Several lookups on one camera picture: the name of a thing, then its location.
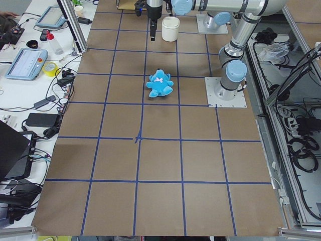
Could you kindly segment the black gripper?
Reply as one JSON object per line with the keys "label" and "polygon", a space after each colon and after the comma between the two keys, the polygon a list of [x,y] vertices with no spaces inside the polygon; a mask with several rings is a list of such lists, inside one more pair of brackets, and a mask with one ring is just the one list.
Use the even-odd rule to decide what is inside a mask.
{"label": "black gripper", "polygon": [[150,40],[155,41],[157,20],[162,16],[163,0],[147,0],[146,9],[150,19]]}

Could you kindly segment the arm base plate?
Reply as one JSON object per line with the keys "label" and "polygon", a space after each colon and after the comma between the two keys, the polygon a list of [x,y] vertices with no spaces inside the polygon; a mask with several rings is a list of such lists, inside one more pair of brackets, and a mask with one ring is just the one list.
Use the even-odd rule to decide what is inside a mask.
{"label": "arm base plate", "polygon": [[227,35],[226,24],[216,24],[214,17],[208,15],[197,15],[197,26],[199,34]]}
{"label": "arm base plate", "polygon": [[209,107],[246,108],[246,100],[240,83],[236,90],[226,90],[221,86],[221,77],[205,77]]}

